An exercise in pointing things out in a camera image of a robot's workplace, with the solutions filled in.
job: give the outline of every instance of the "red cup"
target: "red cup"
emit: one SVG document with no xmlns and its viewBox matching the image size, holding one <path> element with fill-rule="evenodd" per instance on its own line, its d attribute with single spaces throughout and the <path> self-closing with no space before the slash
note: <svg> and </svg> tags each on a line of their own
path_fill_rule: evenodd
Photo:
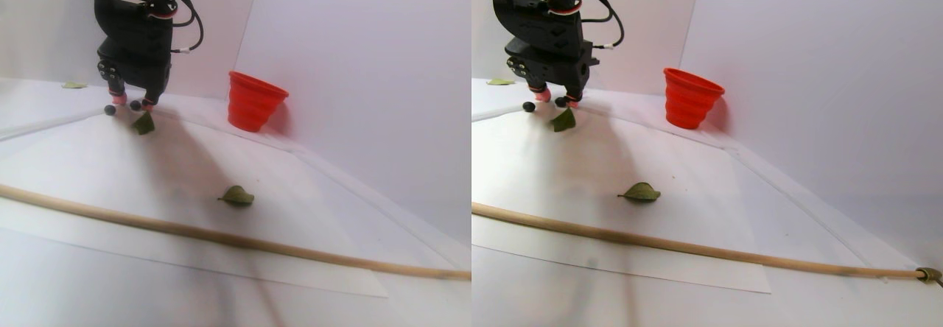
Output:
<svg viewBox="0 0 943 327">
<path fill-rule="evenodd" d="M 258 132 L 289 92 L 259 79 L 229 72 L 229 124 L 236 128 Z"/>
<path fill-rule="evenodd" d="M 707 79 L 676 68 L 665 68 L 667 121 L 680 128 L 695 129 L 714 108 L 724 89 Z"/>
</svg>

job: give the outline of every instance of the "white paper sheet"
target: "white paper sheet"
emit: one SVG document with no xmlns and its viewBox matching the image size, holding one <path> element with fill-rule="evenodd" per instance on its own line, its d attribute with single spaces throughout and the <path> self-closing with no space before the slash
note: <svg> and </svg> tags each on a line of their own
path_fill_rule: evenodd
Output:
<svg viewBox="0 0 943 327">
<path fill-rule="evenodd" d="M 154 115 L 156 131 L 138 136 L 129 124 L 139 115 L 120 109 L 115 117 L 95 116 L 47 131 L 56 134 L 0 159 L 0 183 L 150 218 L 358 256 L 324 207 L 323 194 L 306 173 L 310 168 L 293 155 L 159 115 Z M 217 200 L 232 185 L 255 194 L 253 205 L 234 208 Z M 60 213 L 24 211 L 16 205 L 0 210 L 3 226 L 11 230 L 92 249 L 319 289 L 387 294 L 370 270 L 249 253 Z M 240 261 L 252 262 L 259 271 L 249 271 Z"/>
<path fill-rule="evenodd" d="M 678 242 L 757 250 L 738 182 L 759 180 L 735 176 L 738 164 L 726 152 L 578 109 L 577 127 L 554 133 L 549 121 L 559 112 L 542 105 L 533 114 L 472 124 L 472 200 Z M 650 183 L 661 198 L 630 203 L 617 197 L 637 182 Z M 488 222 L 473 221 L 475 245 L 583 267 L 597 259 L 607 265 L 599 266 L 603 270 L 769 292 L 759 265 L 640 247 L 617 250 L 609 243 Z"/>
</svg>

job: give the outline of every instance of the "dried leaf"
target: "dried leaf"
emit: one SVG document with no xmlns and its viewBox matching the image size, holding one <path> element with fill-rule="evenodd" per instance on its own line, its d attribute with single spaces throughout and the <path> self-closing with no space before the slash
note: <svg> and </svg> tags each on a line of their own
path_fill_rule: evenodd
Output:
<svg viewBox="0 0 943 327">
<path fill-rule="evenodd" d="M 88 87 L 88 84 L 84 84 L 84 82 L 65 82 L 65 84 L 62 85 L 62 88 L 85 88 L 85 87 Z"/>
<path fill-rule="evenodd" d="M 222 197 L 217 198 L 217 200 L 225 200 L 230 205 L 237 206 L 252 205 L 255 199 L 256 196 L 246 192 L 245 189 L 242 189 L 242 186 L 230 186 Z"/>
<path fill-rule="evenodd" d="M 576 116 L 573 116 L 572 109 L 567 108 L 555 119 L 551 119 L 550 124 L 553 125 L 553 132 L 563 132 L 576 126 Z"/>
<path fill-rule="evenodd" d="M 145 111 L 144 115 L 134 121 L 134 124 L 131 124 L 131 127 L 138 130 L 138 135 L 143 136 L 154 131 L 154 119 L 151 118 L 151 112 Z"/>
<path fill-rule="evenodd" d="M 661 197 L 661 192 L 651 188 L 651 185 L 647 182 L 635 183 L 632 188 L 627 190 L 625 194 L 620 194 L 619 197 L 630 200 L 646 200 L 646 202 L 651 202 L 651 200 L 657 200 L 658 197 Z"/>
<path fill-rule="evenodd" d="M 513 80 L 491 79 L 491 81 L 488 82 L 488 85 L 511 85 L 511 84 L 514 84 Z"/>
</svg>

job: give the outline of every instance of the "white table surface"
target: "white table surface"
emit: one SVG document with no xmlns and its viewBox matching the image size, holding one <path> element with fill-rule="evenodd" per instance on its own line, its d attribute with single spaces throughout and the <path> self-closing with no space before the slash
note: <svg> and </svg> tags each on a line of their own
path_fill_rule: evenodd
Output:
<svg viewBox="0 0 943 327">
<path fill-rule="evenodd" d="M 555 96 L 563 94 L 562 88 L 551 88 Z M 471 89 L 472 114 L 485 117 L 519 110 L 532 98 L 521 81 L 493 87 L 474 79 Z M 694 131 L 700 135 L 670 129 L 661 121 L 661 96 L 587 91 L 581 105 L 707 142 L 723 138 L 709 125 Z M 755 176 L 747 169 L 741 172 L 737 176 Z M 863 266 L 848 247 L 772 186 L 744 183 L 751 209 L 747 217 L 759 253 Z M 886 248 L 858 249 L 875 253 Z M 763 294 L 567 266 L 484 247 L 472 247 L 471 255 L 472 317 L 478 326 L 943 325 L 943 289 L 916 280 L 885 282 L 764 267 L 772 293 Z M 899 254 L 886 253 L 872 263 L 896 262 L 892 269 L 910 263 L 895 257 Z"/>
<path fill-rule="evenodd" d="M 111 100 L 103 88 L 60 84 L 0 79 L 0 131 L 94 113 Z M 222 100 L 164 94 L 158 108 L 231 127 Z M 265 130 L 225 131 L 278 139 Z M 43 136 L 7 139 L 0 156 Z M 358 196 L 316 169 L 311 176 L 333 203 L 344 203 L 334 215 L 367 259 L 454 269 Z M 118 256 L 11 230 L 0 230 L 0 257 L 0 326 L 464 326 L 471 316 L 468 282 L 377 273 L 390 297 L 374 298 Z"/>
</svg>

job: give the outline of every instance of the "wooden stick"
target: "wooden stick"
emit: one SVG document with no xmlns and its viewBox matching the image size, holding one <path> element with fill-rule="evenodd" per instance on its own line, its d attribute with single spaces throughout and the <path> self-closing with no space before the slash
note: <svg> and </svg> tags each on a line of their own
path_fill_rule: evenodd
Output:
<svg viewBox="0 0 943 327">
<path fill-rule="evenodd" d="M 510 210 L 501 209 L 490 205 L 481 205 L 481 203 L 474 202 L 471 203 L 471 212 L 475 215 L 485 218 L 502 220 L 502 222 L 511 222 L 557 233 L 569 233 L 570 235 L 591 237 L 592 239 L 606 240 L 606 242 L 654 247 L 654 249 L 661 250 L 674 250 L 675 252 L 680 253 L 698 254 L 699 256 L 715 257 L 715 259 L 728 259 L 733 261 L 755 263 L 769 267 L 781 267 L 782 269 L 788 270 L 804 270 L 811 271 L 812 273 L 838 274 L 846 276 L 916 278 L 922 281 L 932 278 L 930 277 L 930 275 L 932 275 L 930 273 L 932 271 L 936 271 L 931 269 L 876 270 L 868 269 L 868 267 L 835 266 L 795 259 L 781 259 L 781 257 L 764 256 L 763 254 L 756 253 L 744 253 L 740 252 L 739 250 L 724 250 L 718 249 L 717 247 L 701 246 L 686 242 L 673 242 L 673 240 L 657 239 L 657 237 L 636 235 L 635 233 L 617 232 L 609 229 L 575 224 L 572 222 L 560 222 L 560 220 L 512 212 Z"/>
<path fill-rule="evenodd" d="M 278 253 L 284 254 L 284 256 L 298 257 L 298 259 L 309 259 L 334 265 L 359 267 L 360 269 L 365 270 L 411 275 L 415 277 L 463 281 L 470 281 L 472 279 L 471 271 L 437 270 L 429 269 L 429 267 L 414 267 L 368 259 L 357 259 L 357 257 L 341 256 L 340 254 L 324 253 L 320 252 L 319 250 L 309 250 L 304 249 L 303 247 L 289 246 L 277 242 L 266 242 L 265 240 L 232 235 L 232 233 L 221 233 L 218 231 L 202 229 L 176 222 L 165 222 L 165 220 L 137 216 L 92 205 L 83 205 L 83 203 L 58 199 L 23 189 L 15 189 L 11 188 L 11 186 L 0 185 L 0 196 L 7 197 L 11 200 L 19 200 L 19 202 L 23 203 L 30 203 L 30 205 L 43 206 L 49 209 L 70 213 L 85 218 L 103 220 L 103 222 L 112 222 L 116 224 L 133 226 L 159 233 L 170 233 L 171 235 L 176 236 L 191 237 L 191 239 L 199 239 L 203 240 L 204 242 L 215 242 L 226 246 L 242 247 L 242 249 L 263 250 L 267 253 Z"/>
</svg>

